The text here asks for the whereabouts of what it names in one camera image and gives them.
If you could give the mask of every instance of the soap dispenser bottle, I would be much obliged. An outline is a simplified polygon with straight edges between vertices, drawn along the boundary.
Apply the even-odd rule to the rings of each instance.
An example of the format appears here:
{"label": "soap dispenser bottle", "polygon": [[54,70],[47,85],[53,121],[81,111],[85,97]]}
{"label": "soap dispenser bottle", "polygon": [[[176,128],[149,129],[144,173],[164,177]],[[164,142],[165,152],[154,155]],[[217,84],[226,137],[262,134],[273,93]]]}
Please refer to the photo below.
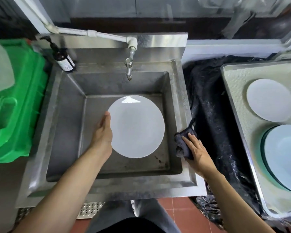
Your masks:
{"label": "soap dispenser bottle", "polygon": [[72,72],[75,69],[75,64],[65,49],[59,49],[59,47],[52,42],[49,36],[44,36],[40,39],[47,40],[50,43],[50,47],[53,50],[53,57],[62,70]]}

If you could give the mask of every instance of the person's leg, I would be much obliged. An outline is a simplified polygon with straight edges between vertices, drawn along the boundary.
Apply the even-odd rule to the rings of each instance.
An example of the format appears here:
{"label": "person's leg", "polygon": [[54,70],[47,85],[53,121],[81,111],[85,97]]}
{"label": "person's leg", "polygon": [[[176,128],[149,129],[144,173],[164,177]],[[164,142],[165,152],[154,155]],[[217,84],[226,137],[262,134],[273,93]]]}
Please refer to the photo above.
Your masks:
{"label": "person's leg", "polygon": [[153,222],[166,233],[181,233],[173,219],[156,199],[135,200],[135,211],[138,217]]}
{"label": "person's leg", "polygon": [[92,218],[86,232],[96,233],[131,217],[136,216],[132,209],[130,200],[106,202]]}

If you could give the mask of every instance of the dish rack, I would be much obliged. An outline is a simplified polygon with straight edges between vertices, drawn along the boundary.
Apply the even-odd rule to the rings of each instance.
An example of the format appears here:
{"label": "dish rack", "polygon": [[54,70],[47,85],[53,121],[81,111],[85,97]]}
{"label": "dish rack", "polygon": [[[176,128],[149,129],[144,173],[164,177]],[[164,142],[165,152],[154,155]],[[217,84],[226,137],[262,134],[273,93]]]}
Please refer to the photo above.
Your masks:
{"label": "dish rack", "polygon": [[291,191],[268,173],[260,151],[264,133],[274,126],[291,124],[291,118],[284,123],[264,120],[251,110],[246,99],[248,86],[261,78],[275,80],[291,92],[291,61],[227,64],[221,72],[262,207],[273,218],[291,217]]}

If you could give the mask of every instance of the hand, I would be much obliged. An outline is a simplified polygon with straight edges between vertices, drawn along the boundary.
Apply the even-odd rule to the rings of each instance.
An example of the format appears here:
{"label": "hand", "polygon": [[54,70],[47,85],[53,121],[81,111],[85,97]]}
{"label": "hand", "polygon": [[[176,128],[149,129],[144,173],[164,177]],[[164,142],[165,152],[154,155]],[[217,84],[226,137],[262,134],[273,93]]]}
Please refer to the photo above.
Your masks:
{"label": "hand", "polygon": [[99,153],[106,157],[106,160],[112,153],[112,130],[110,128],[111,115],[107,111],[97,124],[97,130],[93,134],[89,149],[99,150]]}
{"label": "hand", "polygon": [[192,151],[194,160],[186,159],[186,161],[198,175],[207,180],[207,178],[217,173],[218,170],[202,142],[190,133],[188,133],[188,137],[190,141],[183,136],[182,139]]}

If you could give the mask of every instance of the white plate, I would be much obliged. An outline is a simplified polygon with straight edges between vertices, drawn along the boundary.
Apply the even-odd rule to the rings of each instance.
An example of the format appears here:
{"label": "white plate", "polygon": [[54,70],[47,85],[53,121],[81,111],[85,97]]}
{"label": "white plate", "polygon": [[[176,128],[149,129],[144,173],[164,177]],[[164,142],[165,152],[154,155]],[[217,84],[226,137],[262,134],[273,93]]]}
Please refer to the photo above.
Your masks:
{"label": "white plate", "polygon": [[264,154],[273,175],[291,190],[291,125],[280,125],[268,133]]}
{"label": "white plate", "polygon": [[165,133],[159,108],[143,96],[125,96],[108,110],[113,132],[112,147],[128,158],[142,158],[153,153]]}
{"label": "white plate", "polygon": [[284,122],[291,117],[291,93],[271,79],[258,79],[247,90],[251,109],[261,118],[272,122]]}

